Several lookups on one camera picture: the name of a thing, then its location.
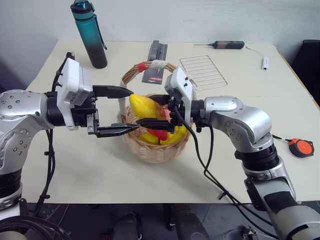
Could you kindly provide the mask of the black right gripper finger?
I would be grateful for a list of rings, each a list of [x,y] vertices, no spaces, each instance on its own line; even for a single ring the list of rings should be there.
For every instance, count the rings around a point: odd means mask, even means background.
[[[159,120],[157,118],[143,118],[137,120],[136,123],[141,127],[153,130],[173,130],[173,126],[168,120]]]
[[[154,94],[150,98],[161,106],[168,105],[171,102],[171,97],[167,94]]]

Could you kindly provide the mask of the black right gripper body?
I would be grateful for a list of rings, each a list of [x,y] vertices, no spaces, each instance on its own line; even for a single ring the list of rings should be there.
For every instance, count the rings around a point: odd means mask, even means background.
[[[173,133],[176,126],[185,125],[185,107],[183,106],[182,95],[178,91],[169,94],[168,110],[170,111],[168,132]]]

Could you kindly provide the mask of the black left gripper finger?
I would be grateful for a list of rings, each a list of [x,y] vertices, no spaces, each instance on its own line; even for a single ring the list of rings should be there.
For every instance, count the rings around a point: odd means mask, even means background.
[[[92,90],[95,97],[106,97],[108,99],[122,99],[129,97],[133,92],[125,87],[115,85],[93,85]]]
[[[138,128],[138,124],[113,123],[107,127],[98,127],[96,136],[98,138],[118,137],[130,133]]]

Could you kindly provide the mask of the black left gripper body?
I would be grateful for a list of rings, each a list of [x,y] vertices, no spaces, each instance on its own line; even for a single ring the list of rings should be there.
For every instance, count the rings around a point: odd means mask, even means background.
[[[89,135],[96,135],[99,127],[99,112],[96,108],[97,97],[90,92],[81,105],[75,105],[71,110],[73,122],[76,126],[87,128]]]

